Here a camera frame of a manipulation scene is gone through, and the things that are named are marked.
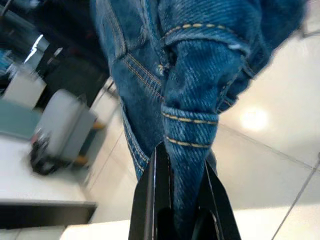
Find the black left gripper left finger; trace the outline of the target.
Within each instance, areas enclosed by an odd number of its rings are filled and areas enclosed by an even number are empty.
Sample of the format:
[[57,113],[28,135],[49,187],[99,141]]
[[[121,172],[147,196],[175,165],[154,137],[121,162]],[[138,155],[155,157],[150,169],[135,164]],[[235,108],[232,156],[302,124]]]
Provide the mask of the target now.
[[136,185],[128,240],[177,240],[173,189],[170,158],[162,142]]

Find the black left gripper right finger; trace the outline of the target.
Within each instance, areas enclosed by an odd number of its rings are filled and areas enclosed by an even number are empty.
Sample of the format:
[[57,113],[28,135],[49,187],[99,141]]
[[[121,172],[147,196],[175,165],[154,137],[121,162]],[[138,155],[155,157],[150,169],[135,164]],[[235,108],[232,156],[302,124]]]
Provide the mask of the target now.
[[242,240],[226,189],[207,162],[197,198],[193,240]]

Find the blue denim jeans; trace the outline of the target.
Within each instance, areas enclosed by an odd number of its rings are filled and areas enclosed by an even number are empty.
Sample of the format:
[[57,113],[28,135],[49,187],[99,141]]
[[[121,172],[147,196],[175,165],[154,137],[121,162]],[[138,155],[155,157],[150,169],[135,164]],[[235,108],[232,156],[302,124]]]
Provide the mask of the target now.
[[306,0],[90,0],[140,179],[164,143],[176,240],[190,240],[219,115],[301,25]]

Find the grey upholstered bench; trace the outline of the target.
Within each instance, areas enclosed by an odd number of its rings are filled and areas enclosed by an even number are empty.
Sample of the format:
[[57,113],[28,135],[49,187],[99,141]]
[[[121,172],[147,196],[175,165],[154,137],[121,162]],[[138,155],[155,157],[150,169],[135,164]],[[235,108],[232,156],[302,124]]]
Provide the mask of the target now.
[[53,94],[31,138],[30,164],[35,172],[48,175],[72,165],[85,166],[81,154],[88,135],[106,126],[86,102],[65,89]]

